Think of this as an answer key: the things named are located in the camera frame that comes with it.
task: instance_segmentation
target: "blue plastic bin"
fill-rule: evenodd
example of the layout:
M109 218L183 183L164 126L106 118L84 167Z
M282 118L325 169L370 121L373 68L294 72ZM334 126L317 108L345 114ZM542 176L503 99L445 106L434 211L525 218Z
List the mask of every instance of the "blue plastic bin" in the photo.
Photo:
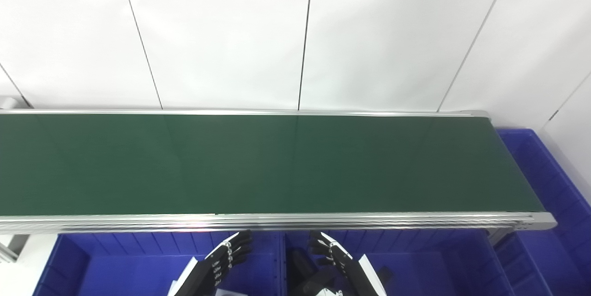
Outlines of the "blue plastic bin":
M228 232L60 235L34 296L165 296L192 256L202 260ZM253 252L220 288L282 296L283 234L253 233Z
M538 198L558 222L496 246L517 296L591 296L591 208L530 129L498 130Z
M333 230L327 233L353 258L367 254L374 269L386 266L392 271L393 279L384 286L388 295L513 295L483 230ZM286 249L306 248L307 243L307 232L286 233ZM340 276L336 287L351 291Z

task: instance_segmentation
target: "white tiled wall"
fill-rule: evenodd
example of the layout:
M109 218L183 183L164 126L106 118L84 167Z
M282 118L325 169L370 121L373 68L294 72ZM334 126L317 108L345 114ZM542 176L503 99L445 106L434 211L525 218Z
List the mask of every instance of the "white tiled wall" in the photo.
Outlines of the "white tiled wall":
M160 108L127 0L0 0L0 64L35 108Z
M308 0L131 0L165 109L296 109Z
M538 130L591 71L591 0L498 0L442 110Z
M493 0L311 0L302 109L436 111Z

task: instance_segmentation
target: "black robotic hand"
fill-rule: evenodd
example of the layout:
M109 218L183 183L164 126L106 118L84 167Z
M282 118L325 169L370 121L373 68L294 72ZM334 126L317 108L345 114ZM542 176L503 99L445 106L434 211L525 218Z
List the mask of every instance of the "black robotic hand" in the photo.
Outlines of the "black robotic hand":
M309 246L313 254L325 256L319 260L319 264L335 266L349 280L357 295L386 296L384 286L367 256L353 260L338 241L320 231L310 232Z
M251 252L253 242L249 230L224 239L204 260L195 264L174 296L211 296L233 266L242 264Z

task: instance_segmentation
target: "panel seam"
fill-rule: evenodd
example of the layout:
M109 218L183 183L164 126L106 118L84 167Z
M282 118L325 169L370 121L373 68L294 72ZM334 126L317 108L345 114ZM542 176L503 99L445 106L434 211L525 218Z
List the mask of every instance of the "panel seam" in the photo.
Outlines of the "panel seam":
M135 28L138 31L139 42L141 43L142 50L144 51L146 63L148 64L148 70L150 71L150 77L152 77L152 83L154 84L154 90L156 91L156 97L158 98L158 104L160 104L160 109L164 109L162 107L162 100L160 100L160 93L158 92L158 87L156 86L156 80L154 79L154 73L152 73L152 66L150 65L150 60L148 59L148 53L146 52L144 40L142 39L142 33L139 31L138 21L135 18L135 11L133 10L133 6L131 5L131 0L127 0L127 2L129 3L129 9L131 10L131 15L133 16L133 22L135 23Z
M17 84L14 82L14 80L12 79L12 77L8 74L8 71L6 71L6 69L4 68L4 66L2 66L2 63L0 63L0 69L2 69L2 71L4 72L4 74L6 75L6 77L8 77L8 80L10 80L10 82L12 83L12 85L14 86L14 88L17 90L17 92L21 95L21 98L23 99L24 103L27 105L27 107L32 108L33 106L31 105L31 103L25 98L25 96L23 95L23 92L21 91L21 89L17 86Z
M304 60L306 59L306 42L308 42L308 21L310 19L310 1L308 0L308 9L306 10L306 28L304 29L304 49L302 50L302 70L300 71L300 92L297 98L297 109L300 109L302 102L302 82L304 81Z
M562 109L564 107L564 105L566 105L566 103L570 100L570 98L572 98L574 96L574 94L579 90L579 88L581 88L581 86L583 86L583 84L585 83L585 81L587 81L587 79L589 79L589 77L591 77L591 72L587 73L587 75L585 75L585 77L574 88L574 90L572 92L570 92L570 94L566 97L566 99L564 99L564 101L560 104L558 109L556 109L556 111L551 115L551 117L548 119L548 121L546 121L544 123L544 125L542 125L541 129L544 129L546 127L546 125L548 125L548 123L550 121L552 121L552 119L556 116L556 114L560 111L560 109Z
M445 94L443 95L443 98L441 99L441 103L439 104L439 107L437 107L438 113L439 113L439 111L441 111L441 107L443 106L443 103L445 102L447 96L449 95L449 92L452 90L453 84L456 83L456 79L458 79L458 75L460 74L460 71L464 67L464 64L466 63L466 60L467 60L468 56L470 55L470 52L472 51L472 48L474 47L476 40L480 36L480 33L482 31L482 27L484 27L484 25L486 24L486 21L488 20L490 13L492 12L492 8L494 8L494 6L496 4L496 1L497 0L492 0L492 3L490 4L488 11L486 12L486 15L484 16L484 19L482 20L481 26L478 28L478 31L476 31L476 35L474 36L474 39L472 40L470 46L468 47L466 54L464 55L464 58L462 59L462 62L460 63L460 67L458 67L456 74L453 76L451 83L449 84Z

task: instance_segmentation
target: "green belt surface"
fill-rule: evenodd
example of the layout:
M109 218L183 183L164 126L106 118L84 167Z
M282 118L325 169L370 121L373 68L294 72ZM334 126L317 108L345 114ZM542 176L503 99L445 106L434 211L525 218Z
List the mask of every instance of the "green belt surface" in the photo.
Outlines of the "green belt surface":
M0 115L0 216L544 211L485 117Z

